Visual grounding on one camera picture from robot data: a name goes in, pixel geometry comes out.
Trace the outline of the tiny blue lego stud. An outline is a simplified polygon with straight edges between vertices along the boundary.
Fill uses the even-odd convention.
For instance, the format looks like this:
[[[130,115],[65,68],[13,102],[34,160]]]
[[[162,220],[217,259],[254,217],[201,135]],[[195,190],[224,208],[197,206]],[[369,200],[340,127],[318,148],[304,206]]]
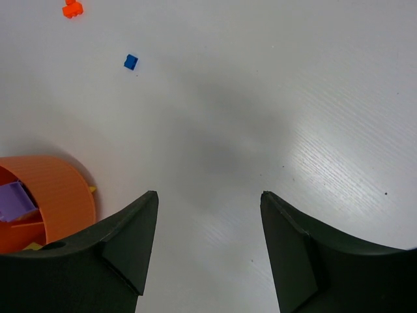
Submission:
[[[139,59],[136,56],[128,54],[124,61],[124,67],[129,70],[134,70],[138,61]]]

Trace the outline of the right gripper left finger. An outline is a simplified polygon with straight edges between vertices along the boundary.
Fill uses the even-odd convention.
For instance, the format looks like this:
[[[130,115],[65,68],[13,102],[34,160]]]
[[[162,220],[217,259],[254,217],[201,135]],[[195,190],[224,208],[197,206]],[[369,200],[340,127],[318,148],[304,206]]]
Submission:
[[[2,312],[135,312],[158,216],[148,191],[100,222],[40,250],[1,255]]]

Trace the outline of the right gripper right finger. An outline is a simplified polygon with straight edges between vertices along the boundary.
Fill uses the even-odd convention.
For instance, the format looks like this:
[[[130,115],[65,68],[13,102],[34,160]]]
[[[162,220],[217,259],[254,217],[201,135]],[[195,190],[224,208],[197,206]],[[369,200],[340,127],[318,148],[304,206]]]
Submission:
[[[280,312],[415,312],[416,250],[371,243],[272,192],[261,218]]]

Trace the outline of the lime green purple lego brick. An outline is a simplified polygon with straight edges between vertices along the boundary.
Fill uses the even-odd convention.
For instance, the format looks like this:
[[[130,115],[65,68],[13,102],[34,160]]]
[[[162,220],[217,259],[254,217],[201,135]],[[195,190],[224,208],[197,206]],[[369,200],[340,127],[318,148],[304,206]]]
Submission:
[[[90,193],[93,194],[96,191],[95,186],[89,186]],[[32,242],[28,246],[26,246],[23,250],[40,250],[43,247],[43,245],[40,245],[36,242]]]

